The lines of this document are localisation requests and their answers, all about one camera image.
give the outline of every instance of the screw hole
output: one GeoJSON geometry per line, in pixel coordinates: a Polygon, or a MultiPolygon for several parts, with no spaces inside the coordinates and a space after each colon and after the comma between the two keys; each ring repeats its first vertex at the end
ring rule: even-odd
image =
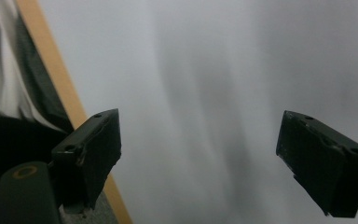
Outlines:
{"type": "Polygon", "coordinates": [[[74,146],[74,145],[69,145],[69,146],[67,146],[66,148],[65,148],[65,151],[70,151],[70,150],[73,150],[73,149],[75,149],[76,148],[76,146],[74,146]]]}
{"type": "Polygon", "coordinates": [[[350,151],[355,154],[358,154],[358,148],[351,148],[350,151]]]}

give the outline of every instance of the wooden board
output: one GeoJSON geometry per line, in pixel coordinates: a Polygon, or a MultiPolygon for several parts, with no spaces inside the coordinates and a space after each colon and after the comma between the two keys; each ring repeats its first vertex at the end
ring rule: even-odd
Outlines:
{"type": "MultiPolygon", "coordinates": [[[[63,107],[76,129],[87,119],[86,112],[76,93],[75,86],[63,63],[61,54],[37,0],[17,0],[22,19],[27,26],[40,57],[48,70],[63,107]]],[[[131,217],[121,198],[112,175],[108,176],[103,191],[118,223],[131,224],[131,217]]]]}

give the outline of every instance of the wooden edge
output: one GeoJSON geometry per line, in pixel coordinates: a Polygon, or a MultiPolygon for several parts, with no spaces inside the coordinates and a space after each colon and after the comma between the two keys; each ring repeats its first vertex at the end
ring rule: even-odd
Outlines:
{"type": "MultiPolygon", "coordinates": [[[[86,112],[80,103],[75,86],[63,63],[63,59],[54,42],[48,23],[37,0],[16,0],[25,25],[28,28],[43,64],[48,70],[63,107],[74,128],[78,128],[87,119],[86,112]]],[[[120,196],[112,175],[108,176],[103,191],[116,219],[120,224],[131,224],[130,214],[120,196]]]]}

